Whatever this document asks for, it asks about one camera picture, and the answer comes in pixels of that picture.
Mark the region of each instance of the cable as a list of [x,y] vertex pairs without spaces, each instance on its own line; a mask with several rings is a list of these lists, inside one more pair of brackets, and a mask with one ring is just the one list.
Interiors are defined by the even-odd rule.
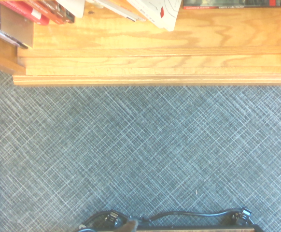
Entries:
[[156,216],[153,216],[148,219],[148,221],[155,221],[159,218],[166,217],[169,215],[186,215],[186,216],[193,216],[193,217],[218,217],[218,216],[223,216],[227,214],[235,214],[235,213],[240,213],[242,211],[241,208],[234,208],[234,209],[227,209],[224,211],[220,211],[217,213],[212,213],[212,214],[202,214],[202,213],[194,213],[194,212],[186,212],[186,211],[172,211],[172,212],[166,212],[162,214],[158,214]]
[[[88,218],[85,222],[84,225],[88,225],[91,221],[95,220],[96,218],[102,216],[102,215],[109,215],[112,211],[102,211],[99,213],[96,213],[94,215],[92,215],[90,218]],[[170,211],[170,212],[165,212],[162,214],[158,214],[155,215],[149,219],[146,219],[144,217],[139,218],[138,220],[140,220],[141,222],[153,222],[155,220],[158,220],[160,218],[166,217],[166,216],[170,216],[170,215],[184,215],[184,216],[192,216],[192,217],[219,217],[219,216],[224,216],[224,215],[228,215],[228,214],[236,214],[236,213],[241,213],[242,212],[242,208],[233,208],[233,209],[226,209],[223,211],[219,211],[216,213],[211,213],[211,214],[203,214],[203,213],[195,213],[195,212],[188,212],[188,211]],[[131,217],[128,217],[127,215],[120,213],[120,212],[115,212],[118,217],[122,217],[125,220],[129,220],[131,219]],[[248,222],[252,225],[254,225],[254,222],[249,218]]]
[[88,218],[85,222],[84,222],[84,225],[87,225],[89,222],[93,221],[94,219],[102,216],[102,215],[106,215],[106,214],[109,214],[110,211],[102,211],[102,212],[99,212],[99,213],[96,213],[94,215],[92,215],[90,218]]
[[[102,212],[99,212],[99,213],[96,213],[94,215],[92,215],[90,218],[88,218],[85,222],[84,222],[84,225],[87,225],[89,224],[91,221],[95,220],[96,218],[102,216],[102,215],[108,215],[111,211],[102,211]],[[120,213],[120,212],[116,212],[118,214],[118,216],[124,218],[125,220],[128,220],[129,217],[123,213]]]
[[252,225],[255,225],[255,223],[249,218],[248,222]]

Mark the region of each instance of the black device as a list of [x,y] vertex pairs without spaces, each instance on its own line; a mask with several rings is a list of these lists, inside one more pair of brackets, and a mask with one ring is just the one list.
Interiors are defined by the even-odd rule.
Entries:
[[[120,224],[125,224],[129,220],[137,220],[139,222],[139,226],[137,231],[163,231],[163,232],[171,232],[171,231],[180,231],[180,230],[238,230],[238,229],[254,229],[254,232],[264,232],[258,225],[255,225],[251,220],[251,210],[246,207],[243,208],[234,208],[227,209],[224,211],[203,214],[203,213],[195,213],[195,212],[186,212],[186,211],[171,211],[158,214],[151,218],[145,217],[132,217],[127,216],[123,213],[117,212],[115,210],[103,211],[97,214],[94,214],[90,218],[88,218],[83,224],[80,225],[79,230],[77,232],[102,232],[102,231],[113,231],[117,229]],[[216,226],[192,226],[192,227],[150,227],[149,223],[153,222],[159,218],[169,216],[169,215],[183,215],[183,216],[192,216],[192,217],[220,217],[220,216],[229,216],[231,218],[231,223],[226,226],[216,225]],[[96,220],[98,217],[105,216],[104,225],[106,225],[109,229],[98,229],[91,228],[91,223]]]

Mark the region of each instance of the gray carpet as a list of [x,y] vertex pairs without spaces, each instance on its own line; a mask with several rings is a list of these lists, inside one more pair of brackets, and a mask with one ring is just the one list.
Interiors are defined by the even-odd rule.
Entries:
[[[0,72],[0,231],[247,206],[281,232],[281,87],[40,87]],[[210,224],[165,218],[157,224]]]

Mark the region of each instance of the wooden shelf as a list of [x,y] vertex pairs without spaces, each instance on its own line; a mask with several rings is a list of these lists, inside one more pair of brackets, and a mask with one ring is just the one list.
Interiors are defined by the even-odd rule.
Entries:
[[176,29],[86,4],[75,24],[35,25],[16,85],[278,85],[281,8],[180,9]]

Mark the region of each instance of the white book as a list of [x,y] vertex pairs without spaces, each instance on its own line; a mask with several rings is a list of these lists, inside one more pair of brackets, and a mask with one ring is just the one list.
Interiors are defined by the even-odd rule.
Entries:
[[70,11],[75,17],[82,18],[84,16],[85,0],[56,0],[64,8]]
[[94,0],[96,3],[99,3],[100,5],[104,6],[107,9],[110,9],[111,11],[114,11],[115,13],[128,18],[132,21],[146,21],[146,19],[138,16],[137,14],[132,13],[131,11],[128,11],[127,9],[118,6],[117,4],[108,1],[108,0]]
[[153,24],[158,28],[163,28],[163,25],[160,23],[160,20],[156,15],[152,14],[150,8],[142,4],[140,0],[127,0],[136,10],[141,12],[146,18],[148,18]]
[[127,0],[157,27],[175,29],[181,0]]

